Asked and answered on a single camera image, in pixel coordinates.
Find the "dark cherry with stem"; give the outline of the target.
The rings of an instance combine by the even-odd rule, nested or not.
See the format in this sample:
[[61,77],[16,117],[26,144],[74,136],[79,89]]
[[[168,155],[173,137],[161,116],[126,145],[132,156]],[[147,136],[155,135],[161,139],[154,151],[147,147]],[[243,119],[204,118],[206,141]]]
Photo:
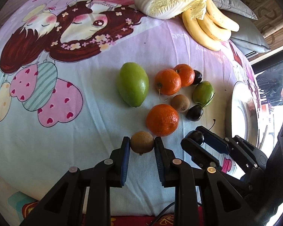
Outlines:
[[192,130],[187,135],[186,138],[194,140],[198,145],[202,146],[205,142],[204,134],[199,130]]

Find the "small green mango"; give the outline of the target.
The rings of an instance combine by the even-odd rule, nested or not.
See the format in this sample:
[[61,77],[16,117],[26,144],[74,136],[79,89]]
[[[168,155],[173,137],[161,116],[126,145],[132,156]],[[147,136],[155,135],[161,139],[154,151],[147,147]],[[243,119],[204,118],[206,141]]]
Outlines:
[[215,94],[215,89],[209,81],[202,81],[193,91],[192,100],[195,104],[204,107],[210,103]]

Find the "brown kiwi fruit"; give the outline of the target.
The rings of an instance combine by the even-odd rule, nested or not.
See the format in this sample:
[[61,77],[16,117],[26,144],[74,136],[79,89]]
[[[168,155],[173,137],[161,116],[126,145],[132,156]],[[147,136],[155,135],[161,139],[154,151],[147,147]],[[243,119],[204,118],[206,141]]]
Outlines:
[[171,100],[171,106],[180,113],[187,111],[190,107],[190,100],[183,94],[174,96]]
[[139,154],[143,155],[145,153],[151,152],[154,148],[154,138],[153,136],[145,131],[140,131],[135,133],[131,137],[131,149]]

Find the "orange mandarin front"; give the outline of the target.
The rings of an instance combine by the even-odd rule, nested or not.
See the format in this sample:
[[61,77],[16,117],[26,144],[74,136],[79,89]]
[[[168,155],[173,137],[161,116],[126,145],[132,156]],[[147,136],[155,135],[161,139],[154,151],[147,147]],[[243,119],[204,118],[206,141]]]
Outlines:
[[179,114],[170,105],[154,106],[146,117],[146,126],[155,136],[168,136],[176,131],[179,124]]

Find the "orange mandarin with stem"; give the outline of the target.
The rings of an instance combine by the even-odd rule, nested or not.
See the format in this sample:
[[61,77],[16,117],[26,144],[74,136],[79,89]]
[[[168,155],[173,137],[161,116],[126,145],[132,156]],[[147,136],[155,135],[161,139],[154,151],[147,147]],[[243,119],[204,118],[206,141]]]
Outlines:
[[167,99],[162,99],[161,95],[176,94],[181,88],[181,78],[175,70],[163,69],[156,74],[154,84],[159,94],[159,100],[164,102]]

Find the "large green mango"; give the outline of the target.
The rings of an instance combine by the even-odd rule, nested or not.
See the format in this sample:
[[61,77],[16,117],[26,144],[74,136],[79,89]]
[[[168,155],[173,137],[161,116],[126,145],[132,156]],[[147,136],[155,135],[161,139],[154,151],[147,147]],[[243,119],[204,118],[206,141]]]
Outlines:
[[147,97],[149,78],[146,71],[137,63],[123,64],[116,78],[116,85],[122,99],[130,107],[139,107]]

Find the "silver metal plate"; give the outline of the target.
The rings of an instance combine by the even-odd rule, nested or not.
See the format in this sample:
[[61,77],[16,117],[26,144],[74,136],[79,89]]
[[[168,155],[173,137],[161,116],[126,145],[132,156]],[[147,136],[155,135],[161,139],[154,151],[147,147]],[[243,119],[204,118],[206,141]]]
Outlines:
[[241,81],[235,83],[228,113],[228,136],[245,139],[253,146],[258,142],[258,115],[248,86]]

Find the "grey sofa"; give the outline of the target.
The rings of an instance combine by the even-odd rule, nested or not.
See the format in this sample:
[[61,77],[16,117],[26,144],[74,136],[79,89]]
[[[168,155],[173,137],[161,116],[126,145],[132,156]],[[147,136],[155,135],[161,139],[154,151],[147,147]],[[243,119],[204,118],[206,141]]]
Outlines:
[[229,11],[222,10],[222,13],[239,25],[239,31],[232,32],[230,40],[240,51],[246,50],[245,55],[251,52],[266,53],[270,51],[268,43],[251,19]]

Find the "yellow banana middle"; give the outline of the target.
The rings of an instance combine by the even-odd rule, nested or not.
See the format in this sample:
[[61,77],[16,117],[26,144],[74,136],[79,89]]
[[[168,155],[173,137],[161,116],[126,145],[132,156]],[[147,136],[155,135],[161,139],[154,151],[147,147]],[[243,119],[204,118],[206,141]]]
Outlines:
[[217,41],[227,41],[231,37],[231,31],[217,26],[206,14],[201,19],[196,19],[203,31],[212,39]]

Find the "yellow banana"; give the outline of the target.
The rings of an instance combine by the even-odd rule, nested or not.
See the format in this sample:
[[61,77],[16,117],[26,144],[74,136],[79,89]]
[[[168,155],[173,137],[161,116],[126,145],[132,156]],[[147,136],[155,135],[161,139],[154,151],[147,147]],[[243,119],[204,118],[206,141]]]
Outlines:
[[201,19],[196,19],[203,31],[212,39],[217,41],[227,41],[231,37],[231,31],[217,26],[206,14]]
[[197,19],[192,18],[192,9],[189,8],[182,13],[183,24],[189,35],[200,45],[213,51],[221,50],[221,43],[210,38],[199,26]]
[[240,29],[239,25],[229,17],[225,16],[216,7],[216,5],[212,0],[206,0],[206,11],[209,17],[211,18],[211,20],[218,26],[233,32],[239,31]]

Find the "yellow banana bottom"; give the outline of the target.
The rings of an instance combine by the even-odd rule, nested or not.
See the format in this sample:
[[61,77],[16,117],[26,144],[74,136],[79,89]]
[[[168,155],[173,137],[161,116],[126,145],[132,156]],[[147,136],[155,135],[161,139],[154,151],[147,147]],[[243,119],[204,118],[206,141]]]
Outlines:
[[183,24],[189,35],[200,45],[213,51],[221,50],[221,43],[210,38],[199,26],[197,19],[192,18],[192,9],[189,8],[182,13]]

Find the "yellow banana top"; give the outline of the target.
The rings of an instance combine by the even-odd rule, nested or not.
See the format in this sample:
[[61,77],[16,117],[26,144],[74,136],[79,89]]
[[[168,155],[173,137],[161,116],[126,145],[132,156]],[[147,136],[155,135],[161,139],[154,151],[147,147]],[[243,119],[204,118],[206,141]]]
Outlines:
[[239,25],[229,17],[225,16],[216,7],[216,5],[212,0],[206,0],[206,11],[209,17],[211,18],[211,20],[218,26],[233,32],[239,31],[240,29]]

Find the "cartoon print bed sheet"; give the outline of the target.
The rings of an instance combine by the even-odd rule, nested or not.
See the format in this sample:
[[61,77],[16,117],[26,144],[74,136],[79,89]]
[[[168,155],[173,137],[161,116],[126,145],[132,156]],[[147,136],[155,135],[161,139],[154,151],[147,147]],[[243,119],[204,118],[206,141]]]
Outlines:
[[[139,107],[121,97],[123,64],[139,64],[149,91]],[[0,211],[18,225],[71,166],[109,157],[123,136],[145,131],[159,100],[155,75],[188,64],[213,85],[200,125],[225,135],[234,85],[244,82],[260,109],[251,65],[231,42],[199,45],[180,16],[143,15],[133,0],[24,0],[0,29]]]

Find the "grey pillow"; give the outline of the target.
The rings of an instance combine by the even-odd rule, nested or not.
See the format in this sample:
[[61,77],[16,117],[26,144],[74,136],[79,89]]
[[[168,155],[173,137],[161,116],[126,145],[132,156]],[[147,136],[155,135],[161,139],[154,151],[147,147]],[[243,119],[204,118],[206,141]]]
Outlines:
[[257,20],[256,14],[241,0],[212,0],[220,10],[229,11],[243,17]]

